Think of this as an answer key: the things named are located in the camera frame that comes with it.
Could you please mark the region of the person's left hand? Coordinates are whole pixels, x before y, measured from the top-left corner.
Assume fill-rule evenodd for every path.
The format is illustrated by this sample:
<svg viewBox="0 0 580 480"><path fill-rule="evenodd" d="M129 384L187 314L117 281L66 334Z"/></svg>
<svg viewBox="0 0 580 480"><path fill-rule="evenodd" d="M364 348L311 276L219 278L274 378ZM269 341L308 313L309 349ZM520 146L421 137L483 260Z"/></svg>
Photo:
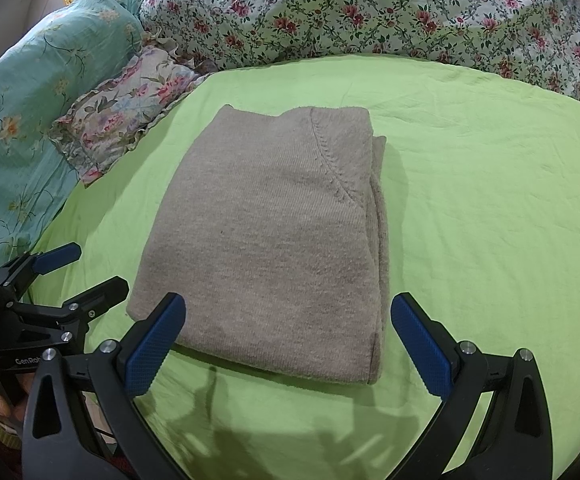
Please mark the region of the person's left hand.
<svg viewBox="0 0 580 480"><path fill-rule="evenodd" d="M32 373L19 374L17 380L25 391L23 401L13 405L0 395L0 424L10 430L21 432L25 418L26 404L28 404L28 394L34 382L34 375Z"/></svg>

